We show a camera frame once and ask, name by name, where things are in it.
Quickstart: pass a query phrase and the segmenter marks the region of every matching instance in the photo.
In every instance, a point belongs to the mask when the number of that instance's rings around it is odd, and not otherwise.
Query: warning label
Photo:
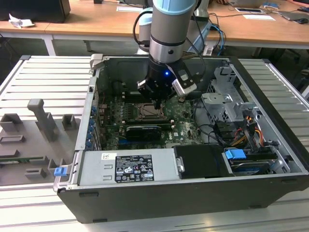
[[[117,156],[115,163],[117,183],[154,181],[155,179],[151,155]]]

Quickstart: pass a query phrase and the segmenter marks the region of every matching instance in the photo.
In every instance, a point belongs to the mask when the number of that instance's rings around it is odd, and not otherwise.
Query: blue latch
[[[225,152],[227,159],[245,159],[246,154],[242,149],[228,149]]]
[[[54,176],[67,176],[67,167],[59,167],[54,171]]]

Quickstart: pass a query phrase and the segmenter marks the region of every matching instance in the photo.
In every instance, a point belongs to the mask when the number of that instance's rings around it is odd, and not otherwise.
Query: wooden desk
[[[290,2],[273,0],[281,11],[298,8]],[[117,12],[118,4],[94,4],[92,0],[70,0],[71,12],[63,24],[35,23],[33,28],[17,29],[8,22],[0,22],[0,33],[5,37],[39,38],[45,41],[49,55],[56,55],[53,40],[133,41],[132,27],[138,13]],[[231,6],[213,3],[210,13],[236,15]],[[226,33],[226,45],[309,49],[309,24],[290,22],[278,14],[270,14],[276,21],[250,20],[243,16],[219,18]],[[215,43],[218,32],[211,31],[207,43]]]
[[[297,5],[283,0],[272,0],[280,6],[280,11],[293,11]],[[217,15],[238,15],[240,12],[231,6],[213,3],[208,7],[209,13]],[[226,33],[226,45],[277,47],[277,48],[309,48],[309,24],[298,24],[271,13],[276,21],[246,19],[244,16],[219,17],[220,28]],[[213,23],[216,17],[210,16]],[[211,31],[208,41],[217,41],[218,32]]]
[[[14,33],[45,33],[45,29],[49,23],[35,23],[35,26],[29,28],[15,28],[8,21],[0,21],[0,33],[14,32]]]
[[[92,0],[70,0],[71,12],[65,23],[51,23],[48,34],[132,37],[133,23],[139,13],[118,12],[119,4]]]

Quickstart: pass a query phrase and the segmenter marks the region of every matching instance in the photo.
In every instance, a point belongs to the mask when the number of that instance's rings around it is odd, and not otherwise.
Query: metal chassis panel
[[[266,114],[271,114],[270,119],[274,126],[283,133],[284,140],[308,169],[307,150],[242,64],[236,58],[228,59],[230,59],[230,66],[235,68],[236,74],[241,76],[243,84],[252,91]],[[308,179],[308,172],[303,169],[302,174],[276,174],[257,178],[231,177],[204,182],[193,180],[191,183],[183,181],[179,184],[157,183],[134,187],[129,185],[116,188],[114,186],[79,187],[75,182],[67,189],[59,189],[57,194],[79,222],[93,223],[264,208],[288,192],[304,190],[309,186]],[[147,202],[147,207],[127,211],[127,209],[134,209],[139,202]],[[122,208],[123,212],[116,211],[117,208]]]

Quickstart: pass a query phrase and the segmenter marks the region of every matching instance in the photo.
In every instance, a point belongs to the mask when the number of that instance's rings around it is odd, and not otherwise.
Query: paper
[[[117,11],[125,11],[125,12],[141,12],[143,8],[141,7],[128,7],[128,6],[118,6]]]
[[[32,27],[34,26],[34,24],[32,23],[32,21],[30,19],[19,19],[19,18],[15,18],[13,16],[11,16],[11,14],[9,14],[10,19],[9,22],[16,28],[24,28],[24,27]]]
[[[269,15],[258,15],[258,14],[244,14],[243,15],[246,19],[257,19],[257,20],[270,20],[276,21],[273,17]]]

